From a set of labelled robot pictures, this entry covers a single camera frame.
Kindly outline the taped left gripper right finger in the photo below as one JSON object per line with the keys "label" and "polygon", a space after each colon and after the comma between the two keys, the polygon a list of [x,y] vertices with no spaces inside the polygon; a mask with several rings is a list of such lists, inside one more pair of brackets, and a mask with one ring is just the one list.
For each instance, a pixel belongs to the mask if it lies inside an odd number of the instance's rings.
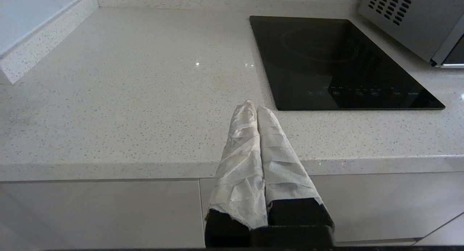
{"label": "taped left gripper right finger", "polygon": [[323,200],[301,164],[275,114],[257,108],[268,220],[272,226],[335,229]]}

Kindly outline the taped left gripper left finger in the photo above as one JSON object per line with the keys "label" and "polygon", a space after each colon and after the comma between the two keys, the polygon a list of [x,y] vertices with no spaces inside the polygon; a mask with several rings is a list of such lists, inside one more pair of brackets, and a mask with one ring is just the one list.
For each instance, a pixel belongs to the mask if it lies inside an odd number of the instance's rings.
{"label": "taped left gripper left finger", "polygon": [[234,110],[209,200],[207,248],[249,247],[251,232],[268,226],[257,111],[252,101]]}

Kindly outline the silver microwave oven body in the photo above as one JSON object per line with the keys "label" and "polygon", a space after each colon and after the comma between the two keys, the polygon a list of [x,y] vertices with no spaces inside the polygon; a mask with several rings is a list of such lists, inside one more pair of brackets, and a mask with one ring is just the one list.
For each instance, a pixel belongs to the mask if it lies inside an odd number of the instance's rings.
{"label": "silver microwave oven body", "polygon": [[464,34],[464,0],[362,0],[359,13],[429,63]]}

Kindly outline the grey cabinet front panel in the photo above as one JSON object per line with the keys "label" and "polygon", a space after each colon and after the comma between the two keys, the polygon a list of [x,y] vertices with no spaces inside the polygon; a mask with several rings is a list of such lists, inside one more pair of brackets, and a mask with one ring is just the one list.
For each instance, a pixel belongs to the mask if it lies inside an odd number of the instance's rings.
{"label": "grey cabinet front panel", "polygon": [[414,246],[464,246],[464,213],[417,241]]}
{"label": "grey cabinet front panel", "polygon": [[0,250],[202,248],[197,181],[0,183]]}
{"label": "grey cabinet front panel", "polygon": [[335,241],[421,238],[464,212],[464,172],[312,176]]}

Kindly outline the black glass induction cooktop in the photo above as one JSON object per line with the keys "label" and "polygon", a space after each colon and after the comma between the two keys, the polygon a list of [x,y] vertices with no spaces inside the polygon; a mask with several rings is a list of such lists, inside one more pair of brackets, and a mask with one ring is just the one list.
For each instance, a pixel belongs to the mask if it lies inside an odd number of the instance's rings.
{"label": "black glass induction cooktop", "polygon": [[349,20],[249,22],[279,111],[445,109]]}

